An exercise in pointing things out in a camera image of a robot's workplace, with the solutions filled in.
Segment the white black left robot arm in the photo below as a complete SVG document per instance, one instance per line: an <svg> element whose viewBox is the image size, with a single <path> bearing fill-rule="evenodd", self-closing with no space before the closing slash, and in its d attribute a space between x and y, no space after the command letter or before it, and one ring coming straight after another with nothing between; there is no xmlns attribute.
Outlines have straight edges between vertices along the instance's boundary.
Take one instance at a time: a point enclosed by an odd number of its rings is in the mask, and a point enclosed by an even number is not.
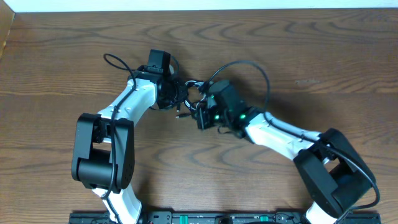
<svg viewBox="0 0 398 224"><path fill-rule="evenodd" d="M149 62L129 72L125 89L96 114L77 120L71 173L101 198L116 223L138 223L142 203L131 179L134 173L134 128L152 106L177 107L185 94L179 66Z"/></svg>

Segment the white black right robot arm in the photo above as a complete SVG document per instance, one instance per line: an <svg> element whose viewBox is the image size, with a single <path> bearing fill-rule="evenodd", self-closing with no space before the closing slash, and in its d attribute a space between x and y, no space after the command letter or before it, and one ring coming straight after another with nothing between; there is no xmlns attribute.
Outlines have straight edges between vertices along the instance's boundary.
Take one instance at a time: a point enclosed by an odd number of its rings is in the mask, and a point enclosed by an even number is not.
<svg viewBox="0 0 398 224"><path fill-rule="evenodd" d="M228 128L239 138L264 146L290 159L313 203L305 214L309 223L337 223L356 202L373 189L380 200L376 178L354 147L337 129L324 133L287 124L243 100L211 95L193 114L199 129Z"/></svg>

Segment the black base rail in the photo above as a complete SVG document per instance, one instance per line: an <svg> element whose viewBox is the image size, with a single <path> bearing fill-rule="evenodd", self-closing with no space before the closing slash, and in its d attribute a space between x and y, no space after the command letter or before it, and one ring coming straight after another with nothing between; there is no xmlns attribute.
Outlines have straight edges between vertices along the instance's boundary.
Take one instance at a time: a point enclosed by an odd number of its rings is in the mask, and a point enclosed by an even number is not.
<svg viewBox="0 0 398 224"><path fill-rule="evenodd" d="M69 224L114 223L108 212L71 213ZM308 221L299 212L274 213L174 213L145 212L138 218L138 224L220 224L220 223L283 223L304 224Z"/></svg>

